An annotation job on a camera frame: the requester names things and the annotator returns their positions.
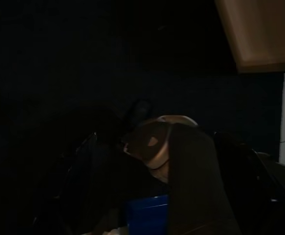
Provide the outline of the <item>round silver metal part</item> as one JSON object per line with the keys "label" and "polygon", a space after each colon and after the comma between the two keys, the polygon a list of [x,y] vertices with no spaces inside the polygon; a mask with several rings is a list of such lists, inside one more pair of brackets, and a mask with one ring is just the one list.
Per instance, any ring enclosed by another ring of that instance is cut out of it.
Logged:
{"label": "round silver metal part", "polygon": [[169,181],[169,138],[174,124],[197,127],[190,117],[163,115],[146,120],[121,140],[123,151],[140,160],[156,179]]}

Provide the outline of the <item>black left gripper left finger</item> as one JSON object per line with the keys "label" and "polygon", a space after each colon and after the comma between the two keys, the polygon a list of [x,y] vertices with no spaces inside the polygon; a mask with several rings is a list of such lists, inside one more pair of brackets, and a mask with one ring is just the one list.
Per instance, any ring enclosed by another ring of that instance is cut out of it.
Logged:
{"label": "black left gripper left finger", "polygon": [[82,235],[93,229],[109,205],[109,193],[120,185],[124,158],[96,132],[78,146],[74,157],[60,194],[60,212],[68,234]]}

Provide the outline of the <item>blue rectangular object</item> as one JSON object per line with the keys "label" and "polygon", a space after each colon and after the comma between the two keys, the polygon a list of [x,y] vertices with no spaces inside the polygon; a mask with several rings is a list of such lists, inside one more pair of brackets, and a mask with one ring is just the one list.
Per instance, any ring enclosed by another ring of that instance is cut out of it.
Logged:
{"label": "blue rectangular object", "polygon": [[168,196],[129,201],[126,219],[129,235],[168,235]]}

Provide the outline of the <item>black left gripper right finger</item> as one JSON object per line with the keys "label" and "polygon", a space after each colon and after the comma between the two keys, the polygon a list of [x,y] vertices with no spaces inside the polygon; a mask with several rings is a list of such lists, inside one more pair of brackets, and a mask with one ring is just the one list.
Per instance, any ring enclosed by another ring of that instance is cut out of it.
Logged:
{"label": "black left gripper right finger", "polygon": [[212,138],[197,127],[174,124],[169,158],[168,235],[241,235]]}

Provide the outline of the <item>light wooden dining table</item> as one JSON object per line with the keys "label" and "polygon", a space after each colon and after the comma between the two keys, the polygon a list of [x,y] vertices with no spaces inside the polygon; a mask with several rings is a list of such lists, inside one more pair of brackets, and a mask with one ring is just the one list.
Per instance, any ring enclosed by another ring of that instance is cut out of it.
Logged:
{"label": "light wooden dining table", "polygon": [[215,0],[239,73],[285,72],[285,0]]}

